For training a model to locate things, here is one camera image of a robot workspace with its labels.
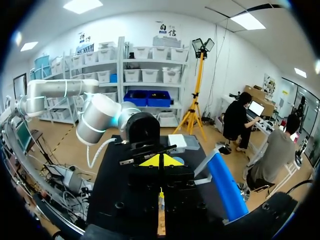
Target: cardboard box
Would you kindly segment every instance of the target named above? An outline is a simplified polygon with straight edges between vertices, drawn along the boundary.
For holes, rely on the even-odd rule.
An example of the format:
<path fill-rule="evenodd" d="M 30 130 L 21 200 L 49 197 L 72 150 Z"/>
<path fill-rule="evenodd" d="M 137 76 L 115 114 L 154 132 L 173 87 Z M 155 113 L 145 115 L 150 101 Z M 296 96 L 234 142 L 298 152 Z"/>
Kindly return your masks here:
<path fill-rule="evenodd" d="M 271 102 L 257 98 L 255 96 L 252 97 L 252 100 L 257 102 L 258 104 L 261 104 L 264 106 L 264 110 L 261 114 L 261 116 L 267 116 L 267 117 L 272 117 L 274 110 L 275 110 L 275 105 L 273 105 Z"/>
<path fill-rule="evenodd" d="M 256 97 L 258 99 L 265 99 L 266 98 L 266 92 L 260 91 L 258 89 L 255 89 L 251 86 L 246 85 L 244 87 L 244 92 L 250 94 L 252 97 Z"/>

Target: man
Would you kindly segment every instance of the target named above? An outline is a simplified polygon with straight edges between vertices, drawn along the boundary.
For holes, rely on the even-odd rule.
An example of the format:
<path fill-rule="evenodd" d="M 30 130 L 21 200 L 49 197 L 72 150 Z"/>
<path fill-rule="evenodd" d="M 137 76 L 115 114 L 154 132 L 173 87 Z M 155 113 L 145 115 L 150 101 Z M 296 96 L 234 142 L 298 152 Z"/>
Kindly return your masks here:
<path fill-rule="evenodd" d="M 240 144 L 236 148 L 238 152 L 246 151 L 249 144 L 251 127 L 260 119 L 257 116 L 252 121 L 248 121 L 247 108 L 251 101 L 252 96 L 247 92 L 243 92 L 239 96 L 239 100 L 231 103 L 224 114 L 223 135 L 236 137 L 241 135 Z"/>
<path fill-rule="evenodd" d="M 299 125 L 299 117 L 291 114 L 288 116 L 285 132 L 277 129 L 269 135 L 264 155 L 248 171 L 253 182 L 262 180 L 261 182 L 273 185 L 282 166 L 295 160 L 295 144 L 290 136 L 298 130 Z"/>

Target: blue storage bin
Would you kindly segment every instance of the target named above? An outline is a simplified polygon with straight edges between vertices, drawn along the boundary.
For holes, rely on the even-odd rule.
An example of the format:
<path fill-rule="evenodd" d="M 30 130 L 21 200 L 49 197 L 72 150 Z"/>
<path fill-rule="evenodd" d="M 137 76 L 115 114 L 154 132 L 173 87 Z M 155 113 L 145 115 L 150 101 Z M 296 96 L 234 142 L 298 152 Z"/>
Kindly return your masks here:
<path fill-rule="evenodd" d="M 41 56 L 34 60 L 34 69 L 40 69 L 41 67 L 47 67 L 50 66 L 49 63 L 49 55 L 47 56 Z"/>
<path fill-rule="evenodd" d="M 150 98 L 152 94 L 164 94 L 165 99 Z M 170 107 L 171 97 L 168 91 L 149 91 L 147 105 L 150 107 Z"/>
<path fill-rule="evenodd" d="M 41 68 L 37 69 L 34 73 L 35 73 L 35 79 L 43 79 L 43 78 L 46 78 L 52 74 L 50 66 L 46 66 L 43 68 L 43 78 L 41 75 Z"/>
<path fill-rule="evenodd" d="M 117 78 L 117 74 L 111 74 L 110 75 L 110 83 L 117 83 L 118 82 L 118 78 Z"/>
<path fill-rule="evenodd" d="M 125 102 L 132 102 L 137 107 L 145 107 L 147 106 L 147 97 L 148 97 L 148 91 L 145 90 L 129 90 L 123 100 Z"/>

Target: black workbench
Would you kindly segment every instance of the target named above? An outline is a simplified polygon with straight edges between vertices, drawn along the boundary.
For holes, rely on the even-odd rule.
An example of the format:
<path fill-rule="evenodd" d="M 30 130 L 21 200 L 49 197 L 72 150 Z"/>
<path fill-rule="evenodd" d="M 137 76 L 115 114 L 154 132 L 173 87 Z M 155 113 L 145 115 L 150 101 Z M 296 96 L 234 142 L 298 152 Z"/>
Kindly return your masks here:
<path fill-rule="evenodd" d="M 112 138 L 117 138 L 117 142 L 121 141 L 119 135 L 113 135 Z M 160 143 L 168 146 L 168 136 L 161 136 Z M 170 154 L 170 156 L 182 158 L 186 164 L 195 170 L 206 157 L 206 154 L 201 147 L 197 151 L 186 150 L 184 153 Z M 115 145 L 114 142 L 108 145 L 94 183 L 87 214 L 88 224 L 95 224 L 102 228 L 106 227 L 102 222 L 103 217 L 101 218 L 99 215 L 101 213 L 106 216 L 111 214 L 115 202 L 123 196 L 123 191 L 128 187 L 128 174 L 132 164 L 119 165 L 119 160 L 131 158 L 129 145 Z M 208 173 L 209 171 L 205 169 L 196 179 L 206 178 Z M 201 184 L 197 188 L 206 203 L 210 217 L 226 219 L 227 215 L 215 184 L 211 181 L 211 183 Z"/>

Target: blue foam roll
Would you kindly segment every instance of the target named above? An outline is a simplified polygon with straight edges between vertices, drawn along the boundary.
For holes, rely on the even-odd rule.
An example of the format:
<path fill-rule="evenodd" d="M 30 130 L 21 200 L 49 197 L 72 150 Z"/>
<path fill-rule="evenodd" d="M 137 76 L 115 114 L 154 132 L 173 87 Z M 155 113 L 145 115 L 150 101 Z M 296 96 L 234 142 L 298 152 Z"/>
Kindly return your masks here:
<path fill-rule="evenodd" d="M 228 220 L 234 221 L 249 213 L 240 190 L 220 153 L 216 153 L 207 166 L 222 199 Z"/>

